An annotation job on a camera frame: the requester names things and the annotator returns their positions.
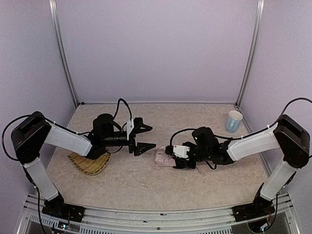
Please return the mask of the pink and black folding umbrella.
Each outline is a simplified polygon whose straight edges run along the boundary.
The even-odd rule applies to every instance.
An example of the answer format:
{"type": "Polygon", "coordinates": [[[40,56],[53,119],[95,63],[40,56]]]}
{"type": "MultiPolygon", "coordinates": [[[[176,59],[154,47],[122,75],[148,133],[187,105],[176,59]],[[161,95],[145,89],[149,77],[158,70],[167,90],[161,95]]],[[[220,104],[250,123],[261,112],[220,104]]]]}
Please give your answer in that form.
{"type": "Polygon", "coordinates": [[[175,160],[173,159],[173,156],[169,156],[167,154],[165,154],[165,147],[160,147],[157,151],[156,151],[156,155],[155,155],[155,162],[156,162],[156,167],[160,167],[160,168],[167,168],[167,167],[174,167],[175,164],[175,160]]]}

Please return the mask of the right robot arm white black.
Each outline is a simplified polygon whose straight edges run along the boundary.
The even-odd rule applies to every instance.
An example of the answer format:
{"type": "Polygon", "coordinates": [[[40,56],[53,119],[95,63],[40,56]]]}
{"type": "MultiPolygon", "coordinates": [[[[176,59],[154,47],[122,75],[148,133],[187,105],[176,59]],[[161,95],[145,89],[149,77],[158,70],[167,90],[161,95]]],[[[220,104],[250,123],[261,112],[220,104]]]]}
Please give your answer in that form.
{"type": "Polygon", "coordinates": [[[310,135],[288,115],[281,115],[276,123],[256,133],[241,138],[227,138],[222,143],[209,127],[192,129],[192,137],[194,143],[187,141],[165,148],[165,153],[175,160],[178,169],[194,169],[198,162],[229,165],[261,152],[282,150],[283,159],[260,186],[252,202],[254,206],[271,205],[277,193],[310,159],[310,135]]]}

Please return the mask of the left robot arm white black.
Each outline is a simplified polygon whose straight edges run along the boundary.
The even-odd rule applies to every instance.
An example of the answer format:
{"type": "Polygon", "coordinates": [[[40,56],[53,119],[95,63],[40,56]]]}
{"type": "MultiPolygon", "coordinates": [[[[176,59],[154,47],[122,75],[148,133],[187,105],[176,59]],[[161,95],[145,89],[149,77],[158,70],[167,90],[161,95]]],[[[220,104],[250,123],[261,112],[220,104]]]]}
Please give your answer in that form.
{"type": "Polygon", "coordinates": [[[156,147],[153,143],[136,142],[137,134],[152,130],[140,117],[129,119],[126,130],[123,130],[111,114],[101,114],[93,120],[93,128],[87,136],[54,123],[41,112],[22,116],[22,119],[23,122],[12,131],[11,141],[17,160],[45,201],[62,199],[62,196],[40,159],[39,152],[44,144],[63,148],[91,160],[105,154],[109,147],[127,146],[129,153],[135,156],[156,147]]]}

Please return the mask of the woven bamboo tray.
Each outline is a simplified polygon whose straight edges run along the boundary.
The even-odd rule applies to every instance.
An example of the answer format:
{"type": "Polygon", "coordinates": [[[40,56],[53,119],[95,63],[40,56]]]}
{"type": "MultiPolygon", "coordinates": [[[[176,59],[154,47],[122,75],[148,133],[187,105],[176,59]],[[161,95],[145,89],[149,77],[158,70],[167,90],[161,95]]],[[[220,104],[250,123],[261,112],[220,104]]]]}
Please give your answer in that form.
{"type": "Polygon", "coordinates": [[[70,153],[67,157],[79,171],[89,176],[95,176],[107,166],[111,159],[111,154],[104,153],[95,160],[88,159],[76,153],[70,153]]]}

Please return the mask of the light blue paper cup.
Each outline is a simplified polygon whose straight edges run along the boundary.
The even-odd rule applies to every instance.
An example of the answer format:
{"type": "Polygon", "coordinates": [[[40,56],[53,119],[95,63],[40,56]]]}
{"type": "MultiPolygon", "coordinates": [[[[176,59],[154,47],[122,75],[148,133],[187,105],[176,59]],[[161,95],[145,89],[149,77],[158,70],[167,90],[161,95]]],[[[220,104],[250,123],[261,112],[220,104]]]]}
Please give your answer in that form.
{"type": "Polygon", "coordinates": [[[239,111],[229,111],[226,122],[226,131],[228,133],[235,133],[238,130],[242,120],[243,115],[239,111]]]}

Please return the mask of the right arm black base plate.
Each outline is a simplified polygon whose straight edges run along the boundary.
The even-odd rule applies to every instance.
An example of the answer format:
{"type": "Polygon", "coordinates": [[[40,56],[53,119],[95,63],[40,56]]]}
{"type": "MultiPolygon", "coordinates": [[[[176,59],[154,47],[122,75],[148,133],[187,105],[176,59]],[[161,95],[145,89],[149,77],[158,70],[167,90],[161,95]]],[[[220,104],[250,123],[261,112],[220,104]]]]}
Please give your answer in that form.
{"type": "Polygon", "coordinates": [[[261,199],[254,200],[252,203],[234,206],[232,211],[235,221],[240,222],[274,213],[275,208],[272,201],[261,199]]]}

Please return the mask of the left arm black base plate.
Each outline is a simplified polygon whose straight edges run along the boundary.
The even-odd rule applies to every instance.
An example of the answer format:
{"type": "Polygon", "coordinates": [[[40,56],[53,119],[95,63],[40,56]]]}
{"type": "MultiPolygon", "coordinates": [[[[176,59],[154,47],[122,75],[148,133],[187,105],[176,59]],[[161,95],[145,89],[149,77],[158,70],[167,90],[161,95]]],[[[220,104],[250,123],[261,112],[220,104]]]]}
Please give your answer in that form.
{"type": "Polygon", "coordinates": [[[44,201],[42,213],[67,221],[82,222],[85,208],[60,201],[44,201]]]}

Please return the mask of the aluminium front rail frame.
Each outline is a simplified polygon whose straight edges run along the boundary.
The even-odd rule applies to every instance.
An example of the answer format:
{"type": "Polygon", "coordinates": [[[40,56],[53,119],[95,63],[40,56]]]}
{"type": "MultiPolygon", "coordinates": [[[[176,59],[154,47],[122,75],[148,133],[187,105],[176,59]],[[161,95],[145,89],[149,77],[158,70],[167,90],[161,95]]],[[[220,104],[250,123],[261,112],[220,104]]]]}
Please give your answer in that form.
{"type": "Polygon", "coordinates": [[[181,211],[136,211],[85,206],[81,222],[38,214],[42,198],[29,194],[17,234],[300,234],[288,194],[282,194],[276,214],[237,221],[231,206],[181,211]]]}

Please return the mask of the left aluminium corner post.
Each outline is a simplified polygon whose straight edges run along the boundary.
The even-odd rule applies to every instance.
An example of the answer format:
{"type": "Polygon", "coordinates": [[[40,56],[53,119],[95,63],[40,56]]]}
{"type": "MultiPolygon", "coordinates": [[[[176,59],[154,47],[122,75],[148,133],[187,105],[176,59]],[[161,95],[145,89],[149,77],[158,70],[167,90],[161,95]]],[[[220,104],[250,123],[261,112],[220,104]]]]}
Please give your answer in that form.
{"type": "Polygon", "coordinates": [[[50,9],[53,29],[54,29],[57,47],[58,47],[58,53],[59,53],[62,69],[65,75],[65,80],[66,80],[66,83],[70,92],[70,97],[72,99],[73,105],[75,108],[77,108],[79,106],[79,100],[78,100],[77,92],[74,87],[74,82],[70,74],[68,61],[67,61],[67,57],[65,53],[65,48],[64,48],[64,44],[62,40],[60,21],[59,21],[59,16],[58,16],[58,9],[57,9],[57,1],[49,0],[48,2],[49,2],[49,9],[50,9]]]}

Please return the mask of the aluminium corner post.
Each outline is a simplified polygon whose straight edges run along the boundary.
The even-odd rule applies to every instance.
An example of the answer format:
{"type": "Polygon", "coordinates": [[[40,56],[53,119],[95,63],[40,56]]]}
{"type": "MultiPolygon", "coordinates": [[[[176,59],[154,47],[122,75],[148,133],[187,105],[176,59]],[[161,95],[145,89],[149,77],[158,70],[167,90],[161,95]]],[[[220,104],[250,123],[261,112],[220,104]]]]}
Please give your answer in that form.
{"type": "Polygon", "coordinates": [[[59,16],[58,16],[58,9],[57,9],[57,1],[49,0],[48,2],[49,2],[49,9],[50,9],[53,29],[54,29],[57,47],[58,47],[58,53],[59,53],[62,69],[65,75],[65,80],[66,80],[66,83],[70,92],[70,97],[72,99],[73,105],[75,108],[77,108],[79,106],[79,100],[78,100],[77,92],[74,87],[74,82],[70,74],[68,61],[67,61],[67,57],[65,53],[65,48],[64,48],[64,44],[62,40],[60,21],[59,21],[59,16]]]}
{"type": "Polygon", "coordinates": [[[243,80],[239,89],[238,97],[235,102],[235,105],[238,109],[240,109],[242,106],[243,98],[246,93],[247,85],[250,79],[254,57],[255,57],[256,49],[257,49],[258,38],[260,34],[261,22],[262,22],[262,17],[263,17],[263,12],[264,12],[264,5],[265,5],[264,0],[257,1],[257,8],[256,8],[256,15],[255,15],[251,45],[249,48],[247,63],[246,63],[244,74],[243,74],[243,80]]]}

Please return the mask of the right aluminium corner post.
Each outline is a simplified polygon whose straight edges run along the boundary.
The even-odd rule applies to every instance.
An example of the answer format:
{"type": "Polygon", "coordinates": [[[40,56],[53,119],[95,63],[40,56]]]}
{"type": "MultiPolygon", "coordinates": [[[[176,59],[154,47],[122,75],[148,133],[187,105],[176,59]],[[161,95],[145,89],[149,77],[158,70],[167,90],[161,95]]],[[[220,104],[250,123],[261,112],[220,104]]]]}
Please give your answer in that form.
{"type": "Polygon", "coordinates": [[[251,45],[249,48],[247,63],[246,63],[244,74],[243,74],[243,80],[239,89],[238,97],[235,102],[235,105],[238,109],[240,109],[242,106],[243,98],[246,93],[247,85],[250,79],[254,57],[255,57],[256,49],[257,49],[258,38],[260,34],[261,22],[262,22],[262,17],[263,17],[263,12],[264,12],[264,5],[265,5],[264,0],[257,1],[257,8],[256,8],[256,15],[255,15],[251,45]]]}

